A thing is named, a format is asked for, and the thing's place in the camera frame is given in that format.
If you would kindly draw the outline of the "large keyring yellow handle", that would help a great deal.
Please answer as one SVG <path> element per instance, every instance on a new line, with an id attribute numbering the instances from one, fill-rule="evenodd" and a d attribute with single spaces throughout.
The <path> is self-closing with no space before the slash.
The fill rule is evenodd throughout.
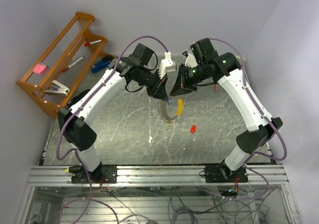
<path id="1" fill-rule="evenodd" d="M 171 123 L 170 121 L 173 120 L 173 119 L 176 119 L 181 116 L 182 114 L 182 111 L 183 111 L 183 101 L 182 99 L 179 99 L 177 101 L 178 103 L 178 108 L 177 108 L 177 112 L 176 112 L 176 115 L 171 117 L 168 115 L 167 113 L 167 102 L 165 101 L 159 101 L 158 102 L 158 106 L 157 106 L 157 110 L 158 110 L 158 113 L 159 113 L 159 116 L 160 118 L 167 124 Z"/>

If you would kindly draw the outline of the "blue tag key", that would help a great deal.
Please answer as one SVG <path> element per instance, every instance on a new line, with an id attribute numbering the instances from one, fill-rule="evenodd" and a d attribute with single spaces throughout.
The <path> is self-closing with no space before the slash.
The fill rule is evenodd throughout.
<path id="1" fill-rule="evenodd" d="M 172 98 L 169 98 L 169 100 L 167 101 L 167 105 L 170 106 L 172 103 Z"/>

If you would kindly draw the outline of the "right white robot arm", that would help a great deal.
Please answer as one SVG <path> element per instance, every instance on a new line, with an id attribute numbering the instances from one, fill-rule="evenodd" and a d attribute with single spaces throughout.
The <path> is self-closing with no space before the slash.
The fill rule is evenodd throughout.
<path id="1" fill-rule="evenodd" d="M 237 171 L 275 135 L 283 122 L 280 117 L 272 117 L 262 106 L 245 78 L 244 63 L 235 55 L 230 52 L 218 54 L 209 38 L 193 43 L 190 49 L 191 54 L 180 66 L 170 96 L 196 91 L 198 84 L 207 79 L 212 79 L 229 95 L 246 125 L 246 131 L 236 137 L 232 152 L 219 165 L 220 178 L 231 182 L 237 177 Z"/>

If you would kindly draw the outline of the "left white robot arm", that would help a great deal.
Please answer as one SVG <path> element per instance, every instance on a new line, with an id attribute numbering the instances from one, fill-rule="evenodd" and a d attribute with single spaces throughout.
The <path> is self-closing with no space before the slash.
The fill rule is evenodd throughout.
<path id="1" fill-rule="evenodd" d="M 91 183 L 98 182 L 102 176 L 102 162 L 94 147 L 97 134 L 91 125 L 113 96 L 118 91 L 126 89 L 131 81 L 135 81 L 146 87 L 150 97 L 168 100 L 165 90 L 166 70 L 175 63 L 171 53 L 166 50 L 159 68 L 152 71 L 146 67 L 152 55 L 152 50 L 139 43 L 128 57 L 120 55 L 115 58 L 103 77 L 84 97 L 70 108 L 62 108 L 58 112 L 59 139 L 64 138 L 71 144 L 71 150 L 80 162 L 84 177 Z"/>

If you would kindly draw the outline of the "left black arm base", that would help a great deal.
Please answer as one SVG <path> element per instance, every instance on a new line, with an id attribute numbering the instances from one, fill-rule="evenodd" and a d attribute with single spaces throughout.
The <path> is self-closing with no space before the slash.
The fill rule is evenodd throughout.
<path id="1" fill-rule="evenodd" d="M 71 166 L 64 169 L 70 173 L 72 184 L 88 184 L 89 179 L 81 165 Z M 89 177 L 92 183 L 115 184 L 117 181 L 117 167 L 114 165 L 100 165 L 93 172 L 89 172 Z"/>

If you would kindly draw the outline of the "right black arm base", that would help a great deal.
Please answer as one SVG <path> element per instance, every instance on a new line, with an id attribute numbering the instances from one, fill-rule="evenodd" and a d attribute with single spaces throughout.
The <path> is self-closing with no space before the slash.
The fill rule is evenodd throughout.
<path id="1" fill-rule="evenodd" d="M 206 165 L 199 172 L 200 177 L 204 177 L 206 183 L 247 183 L 248 175 L 244 167 L 239 168 L 230 176 L 226 176 L 226 171 L 222 171 L 219 164 Z"/>

